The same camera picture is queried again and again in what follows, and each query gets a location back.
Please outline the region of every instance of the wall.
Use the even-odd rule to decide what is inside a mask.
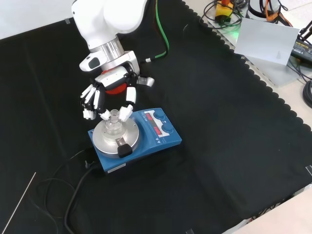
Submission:
[[[73,0],[0,0],[0,39],[72,17]]]

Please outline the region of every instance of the blue knob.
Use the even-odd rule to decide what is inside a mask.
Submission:
[[[154,117],[157,119],[164,119],[165,113],[162,110],[155,110]]]
[[[163,131],[167,133],[172,133],[174,131],[174,127],[169,123],[165,123],[164,125],[161,126],[161,128]]]

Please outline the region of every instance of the white paper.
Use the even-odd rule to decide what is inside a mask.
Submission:
[[[243,18],[235,53],[286,65],[299,29]]]

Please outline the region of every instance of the red digital display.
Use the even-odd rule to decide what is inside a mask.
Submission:
[[[147,119],[150,121],[151,125],[153,126],[153,128],[154,128],[156,134],[157,134],[158,136],[161,135],[161,131],[160,131],[160,129],[158,128],[158,126],[157,126],[157,124],[155,123],[155,121],[153,120],[153,117],[151,116],[151,114],[150,114],[150,113],[146,113],[145,115],[146,115]]]
[[[158,127],[154,127],[154,129],[155,129],[155,131],[156,131],[156,133],[157,133],[158,136],[161,135],[161,131],[159,130]]]
[[[151,117],[151,114],[147,113],[146,117],[148,118],[148,120],[153,120],[153,118]]]

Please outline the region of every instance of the yellow device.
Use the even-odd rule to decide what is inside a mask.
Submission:
[[[221,3],[222,5],[229,6],[233,9],[233,4],[230,3],[229,0],[222,0],[218,1],[218,3]],[[222,6],[220,4],[216,5],[216,11],[215,11],[215,20],[217,22],[230,22],[231,18],[228,17],[232,13],[232,9]]]

